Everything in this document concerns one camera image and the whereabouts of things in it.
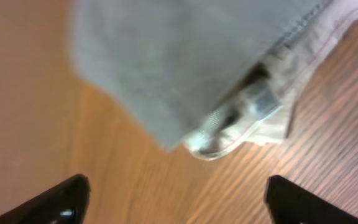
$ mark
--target wooden table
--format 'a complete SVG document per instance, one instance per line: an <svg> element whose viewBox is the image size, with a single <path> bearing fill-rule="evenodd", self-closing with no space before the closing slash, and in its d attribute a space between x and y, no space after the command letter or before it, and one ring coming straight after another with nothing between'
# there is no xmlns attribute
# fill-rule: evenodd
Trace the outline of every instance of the wooden table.
<svg viewBox="0 0 358 224"><path fill-rule="evenodd" d="M203 162L159 149L75 78L68 3L0 0L0 213L82 172L87 223L270 223L265 184L280 174L358 217L358 22L302 94L285 144Z"/></svg>

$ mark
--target dark blurry object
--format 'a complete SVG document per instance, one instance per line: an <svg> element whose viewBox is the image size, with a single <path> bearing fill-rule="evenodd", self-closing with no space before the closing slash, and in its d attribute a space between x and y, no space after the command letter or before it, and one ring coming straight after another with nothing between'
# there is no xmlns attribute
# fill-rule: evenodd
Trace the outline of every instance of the dark blurry object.
<svg viewBox="0 0 358 224"><path fill-rule="evenodd" d="M0 216L0 224L83 223L90 197L88 178L74 175Z"/></svg>
<svg viewBox="0 0 358 224"><path fill-rule="evenodd" d="M276 224L358 224L358 218L279 175L269 178L265 202Z"/></svg>

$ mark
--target garment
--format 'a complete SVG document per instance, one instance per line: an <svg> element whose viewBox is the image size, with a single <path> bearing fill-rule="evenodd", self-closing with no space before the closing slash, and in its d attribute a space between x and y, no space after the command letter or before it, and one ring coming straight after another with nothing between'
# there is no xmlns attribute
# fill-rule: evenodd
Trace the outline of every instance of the garment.
<svg viewBox="0 0 358 224"><path fill-rule="evenodd" d="M330 0L77 0L78 73L167 149Z"/></svg>
<svg viewBox="0 0 358 224"><path fill-rule="evenodd" d="M190 152L200 159L212 160L229 154L243 142L260 145L283 142L295 101L314 71L356 19L358 1L336 0L329 4L297 38L271 51L260 61L269 77L261 79L260 82L265 84L259 85L257 95L249 96L247 93L252 85L246 86L184 138ZM230 108L235 108L241 115L231 125L219 128L216 124L222 124L230 116ZM255 112L250 108L261 109ZM201 153L211 147L215 147L213 153Z"/></svg>

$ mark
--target gray fabric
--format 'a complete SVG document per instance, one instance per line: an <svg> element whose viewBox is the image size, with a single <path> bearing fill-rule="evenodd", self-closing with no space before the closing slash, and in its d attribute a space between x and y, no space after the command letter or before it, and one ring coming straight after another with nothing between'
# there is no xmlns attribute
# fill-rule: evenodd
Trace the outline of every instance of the gray fabric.
<svg viewBox="0 0 358 224"><path fill-rule="evenodd" d="M77 0L75 64L172 147L327 2Z"/></svg>

